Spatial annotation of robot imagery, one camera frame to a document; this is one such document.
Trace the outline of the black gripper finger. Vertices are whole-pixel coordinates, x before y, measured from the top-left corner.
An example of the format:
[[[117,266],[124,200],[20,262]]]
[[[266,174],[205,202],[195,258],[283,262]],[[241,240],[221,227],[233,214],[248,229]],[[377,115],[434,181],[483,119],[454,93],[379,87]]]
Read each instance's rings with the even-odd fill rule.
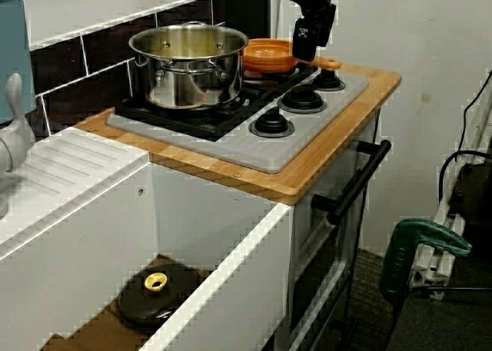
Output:
[[[311,62],[317,51],[317,41],[296,39],[292,41],[292,56],[300,61]]]
[[[336,16],[337,6],[330,3],[326,5],[325,8],[321,9],[318,17],[318,35],[317,35],[317,46],[325,47],[330,38],[331,29],[334,24]]]

